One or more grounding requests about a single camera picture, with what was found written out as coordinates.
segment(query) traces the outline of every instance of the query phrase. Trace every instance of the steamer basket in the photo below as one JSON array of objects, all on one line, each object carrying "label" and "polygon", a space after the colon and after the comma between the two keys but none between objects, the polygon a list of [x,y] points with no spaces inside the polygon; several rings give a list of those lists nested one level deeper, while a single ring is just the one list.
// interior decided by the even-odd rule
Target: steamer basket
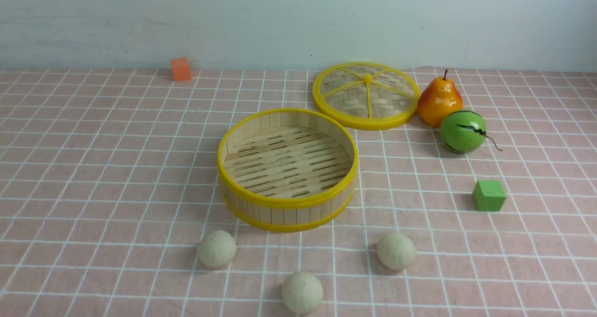
[{"label": "steamer basket", "polygon": [[351,62],[323,71],[313,83],[317,108],[345,127],[388,130],[414,116],[417,84],[403,72],[381,64]]},{"label": "steamer basket", "polygon": [[354,190],[358,152],[335,120],[303,109],[262,111],[233,126],[218,148],[220,187],[230,211],[270,231],[321,226]]}]

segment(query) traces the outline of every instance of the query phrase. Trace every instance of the watermelon toy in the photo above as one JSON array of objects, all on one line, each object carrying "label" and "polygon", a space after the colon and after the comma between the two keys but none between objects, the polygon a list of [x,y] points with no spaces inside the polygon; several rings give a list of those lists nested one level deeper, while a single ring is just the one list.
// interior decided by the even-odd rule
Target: watermelon toy
[{"label": "watermelon toy", "polygon": [[470,153],[479,148],[487,136],[487,126],[483,117],[471,110],[459,110],[451,113],[442,120],[439,126],[439,136],[450,151],[458,154]]}]

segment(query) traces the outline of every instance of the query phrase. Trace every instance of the toy fruit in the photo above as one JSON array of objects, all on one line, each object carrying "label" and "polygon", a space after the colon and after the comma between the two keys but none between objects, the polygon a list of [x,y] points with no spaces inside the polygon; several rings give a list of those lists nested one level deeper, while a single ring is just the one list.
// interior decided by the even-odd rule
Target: toy fruit
[{"label": "toy fruit", "polygon": [[438,128],[444,117],[462,108],[462,96],[451,79],[444,77],[433,79],[425,88],[417,103],[421,119],[433,128]]},{"label": "toy fruit", "polygon": [[445,117],[439,127],[442,142],[454,153],[469,153],[479,148],[487,136],[487,126],[483,118],[471,110],[460,110]]}]

